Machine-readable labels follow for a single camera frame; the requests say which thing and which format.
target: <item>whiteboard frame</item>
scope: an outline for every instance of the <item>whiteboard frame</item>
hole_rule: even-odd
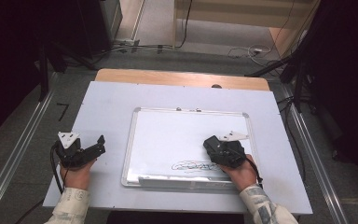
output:
[[[257,155],[255,149],[255,140],[253,137],[252,126],[249,115],[244,112],[226,112],[226,111],[205,111],[200,109],[182,109],[177,107],[171,108],[147,108],[136,107],[132,114],[131,130],[129,141],[127,144],[127,151],[125,155],[123,173],[121,177],[121,184],[125,187],[147,187],[147,188],[170,188],[170,189],[235,189],[235,185],[227,177],[210,177],[210,176],[180,176],[180,175],[149,175],[139,174],[138,182],[129,180],[129,172],[131,169],[131,156],[133,152],[133,143],[137,130],[137,122],[141,112],[163,112],[163,113],[178,113],[178,114],[197,114],[197,115],[219,115],[219,116],[235,116],[242,117],[246,123],[246,130],[250,145],[251,154],[255,163],[257,164]]]

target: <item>floor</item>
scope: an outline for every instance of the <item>floor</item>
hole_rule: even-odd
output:
[[[122,0],[123,5],[126,2],[129,3],[130,0]],[[159,26],[156,25],[158,19],[154,18],[158,14],[153,12],[156,7],[169,7],[167,2],[170,1],[146,1],[137,32],[135,32],[135,35],[133,35],[134,32],[127,32],[128,35],[123,35],[122,39],[131,40],[133,37],[133,39],[139,39],[142,45],[170,44],[168,32],[171,29],[159,29]],[[159,16],[168,17],[170,15],[168,9],[162,11],[165,13]],[[244,26],[239,29],[236,26],[228,28],[222,24],[209,23],[201,27],[201,24],[193,21],[188,24],[187,28],[188,38],[182,49],[177,51],[165,49],[160,54],[157,54],[155,49],[138,49],[135,52],[129,50],[114,51],[105,54],[96,65],[107,68],[190,71],[243,76],[259,70],[262,65],[255,63],[252,60],[254,58],[247,57],[247,50],[244,52],[241,49],[234,52],[230,52],[230,50],[234,48],[246,49],[254,44],[273,46],[273,40],[265,28]],[[214,35],[208,35],[208,32],[211,32],[208,28],[213,29]],[[196,32],[197,35],[194,35],[194,32],[200,31],[200,29],[204,29],[206,36],[209,37],[205,42],[202,41],[205,38],[202,37],[202,32]],[[247,35],[241,35],[239,30],[246,32]],[[266,64],[271,60],[278,59],[276,51],[272,51],[265,57],[256,59],[256,61]],[[278,69],[263,76],[268,80],[277,101],[287,97],[285,86],[276,78],[281,71],[282,69]],[[87,87],[90,81],[95,78],[95,75],[95,71],[89,71],[81,66],[69,67],[65,74],[56,74],[53,76],[55,79],[51,79],[53,94],[46,111],[37,122],[34,135],[25,144],[26,150],[24,150],[22,160],[9,185],[3,187],[5,194],[0,199],[0,223],[14,223],[22,214],[45,197],[52,178],[48,160],[49,149],[56,140],[57,132],[71,130]],[[41,106],[37,103],[38,94],[38,88],[33,90],[0,129],[0,172],[4,168],[10,153],[21,139],[22,132],[27,129],[28,120],[32,117],[35,109]],[[60,104],[69,104],[61,120],[59,119],[63,108]],[[324,132],[323,125],[317,117],[310,113],[308,105],[302,105],[302,108],[304,110],[302,116],[341,201],[346,217],[349,223],[358,223],[358,167],[351,163],[332,160],[331,155],[334,148]],[[294,138],[290,137],[289,139],[292,143],[299,171],[302,170],[303,166],[305,167],[306,179],[304,182],[314,213],[313,215],[302,216],[300,223],[334,223],[323,190],[302,144],[302,137],[296,128],[294,117],[289,116],[288,118],[288,126],[294,133]],[[282,120],[285,121],[284,113],[282,113]],[[296,149],[295,139],[298,143],[298,149]],[[298,152],[302,155],[304,162],[301,161]],[[51,212],[52,208],[38,207],[22,223],[44,222],[51,216]],[[105,223],[109,213],[110,211],[90,209],[86,223]],[[245,220],[246,223],[251,223],[249,216],[245,216]]]

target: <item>whiteboard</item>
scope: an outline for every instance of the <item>whiteboard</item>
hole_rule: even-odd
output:
[[[121,183],[131,187],[233,189],[203,142],[236,132],[257,163],[250,118],[243,112],[141,108],[133,112]]]

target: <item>black cable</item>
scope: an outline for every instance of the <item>black cable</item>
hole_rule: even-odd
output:
[[[30,208],[26,213],[24,213],[24,215],[22,215],[22,217],[19,218],[19,220],[17,220],[17,222],[15,222],[15,224],[20,224],[22,223],[22,221],[28,216],[30,215],[40,204],[42,204],[45,201],[45,199],[42,199],[42,201],[40,201],[39,203],[35,204],[32,208]]]
[[[51,168],[52,168],[52,171],[53,171],[53,174],[54,174],[54,177],[57,181],[57,186],[60,190],[60,193],[63,193],[63,189],[61,187],[61,183],[60,183],[60,180],[58,178],[58,174],[57,174],[57,170],[56,170],[56,165],[55,165],[55,162],[54,162],[54,150],[55,148],[58,146],[57,143],[55,143],[52,147],[51,147],[51,150],[50,150],[50,163],[51,163]],[[35,204],[32,208],[30,208],[27,212],[24,213],[24,215],[22,215],[19,220],[16,221],[15,224],[20,224],[22,223],[22,221],[28,216],[30,215],[40,204],[43,203],[43,201],[45,201],[45,199],[42,199],[40,202],[38,202],[37,204]]]
[[[181,48],[185,44],[186,39],[187,39],[187,23],[188,23],[188,17],[190,16],[191,5],[193,5],[193,0],[190,0],[190,5],[188,6],[186,23],[185,23],[185,37],[183,38],[182,44],[180,46],[176,47],[177,49]]]
[[[277,37],[275,37],[275,39],[274,39],[274,44],[273,44],[272,47],[271,47],[271,51],[275,48],[276,42],[277,42],[278,37],[279,37],[279,34],[281,33],[283,27],[287,24],[287,22],[288,22],[289,19],[290,19],[290,16],[291,16],[291,14],[292,14],[293,7],[295,6],[295,1],[296,1],[296,0],[293,0],[293,2],[292,2],[292,7],[290,8],[289,15],[287,16],[286,22],[284,23],[284,25],[283,25],[283,26],[281,27],[281,29],[279,30],[279,32],[278,32],[278,34],[277,34]]]
[[[53,174],[54,174],[54,178],[55,178],[55,180],[57,182],[57,187],[60,190],[60,193],[63,194],[63,188],[62,188],[61,183],[60,183],[60,178],[58,177],[58,174],[57,174],[56,164],[54,162],[54,150],[55,150],[56,147],[58,147],[57,142],[51,147],[51,150],[50,150],[50,163],[51,163],[51,169],[52,169]]]
[[[254,162],[252,162],[251,160],[249,160],[246,155],[242,155],[240,154],[239,152],[237,152],[236,150],[232,149],[232,148],[229,148],[229,147],[226,147],[226,149],[230,150],[231,152],[234,152],[236,153],[237,155],[239,155],[241,158],[245,159],[246,161],[249,162],[249,164],[252,166],[252,168],[254,169],[255,171],[255,174],[256,174],[256,178],[257,178],[257,182],[258,182],[258,185],[260,186],[260,188],[263,188],[263,178],[261,178],[260,174],[258,173],[258,169],[257,169],[257,166],[255,165]]]
[[[302,181],[305,183],[307,177],[306,177],[306,171],[305,171],[305,162],[304,162],[304,157],[302,155],[302,152],[300,151],[300,148],[298,146],[298,143],[297,143],[297,140],[295,139],[295,136],[293,135],[292,133],[292,130],[290,129],[290,125],[289,125],[289,119],[288,119],[288,116],[289,116],[289,112],[290,112],[290,108],[292,107],[292,104],[293,104],[293,100],[291,100],[290,102],[287,103],[286,107],[284,108],[285,110],[285,122],[284,122],[284,129],[286,131],[289,131],[290,133],[290,136],[292,137],[293,141],[295,142],[295,145],[296,145],[296,149],[297,149],[297,152],[298,152],[298,156],[300,158],[300,161],[301,161],[301,167],[302,167]]]

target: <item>hand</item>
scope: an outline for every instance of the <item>hand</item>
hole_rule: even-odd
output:
[[[90,183],[90,168],[97,160],[90,161],[86,165],[76,170],[66,169],[61,166],[60,175],[64,181],[66,188],[83,189],[87,190]]]
[[[253,161],[251,155],[247,154],[246,157],[250,161]],[[252,168],[251,164],[248,161],[244,161],[241,166],[235,169],[224,165],[219,166],[224,172],[226,172],[226,174],[229,175],[232,182],[235,184],[235,186],[240,192],[256,183],[255,170]]]

